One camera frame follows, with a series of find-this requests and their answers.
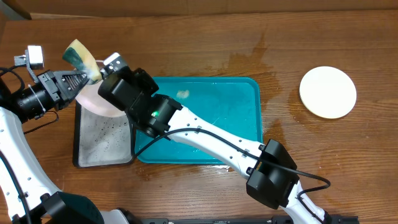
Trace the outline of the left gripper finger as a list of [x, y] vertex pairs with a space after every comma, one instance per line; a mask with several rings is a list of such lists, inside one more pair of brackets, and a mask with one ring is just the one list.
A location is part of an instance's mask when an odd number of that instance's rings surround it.
[[77, 82], [86, 82], [89, 80], [88, 75], [85, 72], [78, 71], [78, 70], [62, 70], [62, 71], [55, 71], [53, 72], [55, 77], [60, 78], [61, 80], [64, 78], [71, 78]]
[[65, 100], [68, 101], [74, 100], [76, 96], [79, 94], [79, 92], [81, 92], [82, 89], [86, 86], [87, 83], [88, 83], [87, 81], [83, 81], [77, 84], [77, 86], [73, 87], [67, 82], [61, 82], [60, 89], [62, 90], [63, 95], [65, 96]]

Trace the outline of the pink-rimmed white plate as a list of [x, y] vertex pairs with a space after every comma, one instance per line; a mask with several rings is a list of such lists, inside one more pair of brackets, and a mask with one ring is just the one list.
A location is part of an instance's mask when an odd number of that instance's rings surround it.
[[124, 116], [125, 112], [117, 109], [111, 103], [99, 96], [98, 90], [101, 84], [101, 80], [89, 80], [75, 98], [76, 101], [88, 111], [100, 116], [109, 118]]

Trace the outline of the green and yellow sponge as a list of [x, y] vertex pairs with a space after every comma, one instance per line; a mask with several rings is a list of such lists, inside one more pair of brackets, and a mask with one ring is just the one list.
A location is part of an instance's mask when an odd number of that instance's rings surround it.
[[94, 85], [102, 79], [100, 68], [95, 58], [79, 40], [75, 39], [66, 48], [62, 58], [77, 70], [85, 72], [89, 78], [89, 85]]

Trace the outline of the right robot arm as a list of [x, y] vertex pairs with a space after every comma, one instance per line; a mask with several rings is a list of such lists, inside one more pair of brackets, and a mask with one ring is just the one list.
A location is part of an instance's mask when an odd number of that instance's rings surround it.
[[250, 141], [206, 122], [173, 98], [158, 94], [158, 85], [141, 68], [107, 65], [99, 72], [99, 96], [124, 111], [134, 129], [152, 138], [144, 149], [163, 138], [195, 147], [239, 172], [250, 197], [269, 208], [282, 208], [294, 223], [331, 223], [331, 216], [309, 199], [299, 181], [301, 176], [314, 176], [298, 171], [281, 143]]

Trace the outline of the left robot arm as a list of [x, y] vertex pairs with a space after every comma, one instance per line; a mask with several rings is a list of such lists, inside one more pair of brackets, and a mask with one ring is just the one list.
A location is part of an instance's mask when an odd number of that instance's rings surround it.
[[11, 92], [1, 83], [1, 190], [13, 223], [104, 223], [87, 197], [62, 192], [40, 166], [22, 125], [64, 108], [88, 82], [79, 71], [50, 70], [34, 77], [35, 84]]

